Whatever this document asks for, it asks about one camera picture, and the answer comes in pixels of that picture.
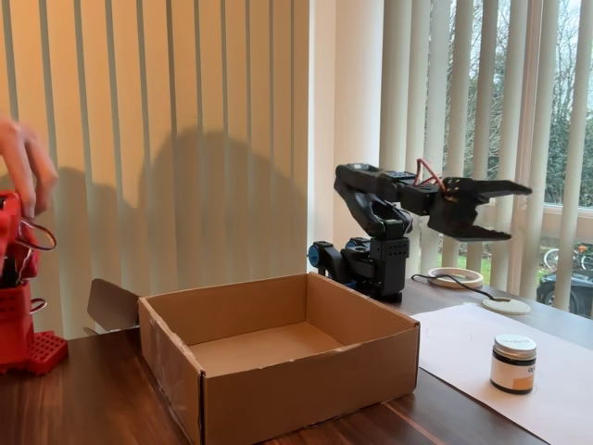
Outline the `person's hand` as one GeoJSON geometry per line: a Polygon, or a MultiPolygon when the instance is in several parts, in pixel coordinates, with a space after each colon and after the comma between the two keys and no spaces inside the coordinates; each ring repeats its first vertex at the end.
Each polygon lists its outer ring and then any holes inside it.
{"type": "Polygon", "coordinates": [[[1,157],[21,199],[25,218],[33,220],[51,204],[58,173],[41,138],[28,126],[1,117],[1,157]]]}

